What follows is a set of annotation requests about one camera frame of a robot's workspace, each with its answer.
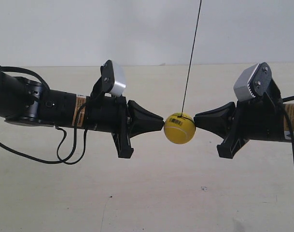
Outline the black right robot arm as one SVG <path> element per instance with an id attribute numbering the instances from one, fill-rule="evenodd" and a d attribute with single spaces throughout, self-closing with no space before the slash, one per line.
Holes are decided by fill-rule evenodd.
<path id="1" fill-rule="evenodd" d="M 226 159 L 232 159 L 250 140 L 294 141 L 294 103 L 229 102 L 196 114 L 194 122 L 197 128 L 222 138 L 217 151 L 219 157 Z"/>

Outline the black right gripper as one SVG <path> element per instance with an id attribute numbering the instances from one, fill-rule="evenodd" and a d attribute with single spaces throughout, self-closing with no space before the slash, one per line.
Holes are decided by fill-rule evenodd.
<path id="1" fill-rule="evenodd" d="M 232 159 L 250 140 L 285 142 L 284 113 L 280 106 L 269 109 L 263 103 L 237 104 L 233 101 L 194 116 L 197 128 L 223 138 L 217 145 L 219 157 Z"/>

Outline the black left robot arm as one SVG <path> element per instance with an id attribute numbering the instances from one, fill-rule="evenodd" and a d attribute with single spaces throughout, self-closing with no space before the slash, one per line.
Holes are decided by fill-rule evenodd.
<path id="1" fill-rule="evenodd" d="M 160 131 L 163 118 L 123 96 L 123 69 L 106 61 L 89 96 L 52 90 L 35 72 L 0 65 L 0 117 L 21 126 L 46 126 L 58 130 L 107 132 L 112 135 L 119 158 L 133 153 L 130 139 Z"/>

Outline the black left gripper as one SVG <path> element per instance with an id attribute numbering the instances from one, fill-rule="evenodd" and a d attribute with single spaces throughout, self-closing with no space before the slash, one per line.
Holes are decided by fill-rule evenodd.
<path id="1" fill-rule="evenodd" d="M 126 103 L 124 96 L 89 97 L 85 109 L 84 127 L 92 131 L 110 133 L 117 155 L 123 159 L 129 159 L 133 154 L 130 138 L 161 131 L 164 126 L 161 116 L 144 109 L 134 100 Z"/>

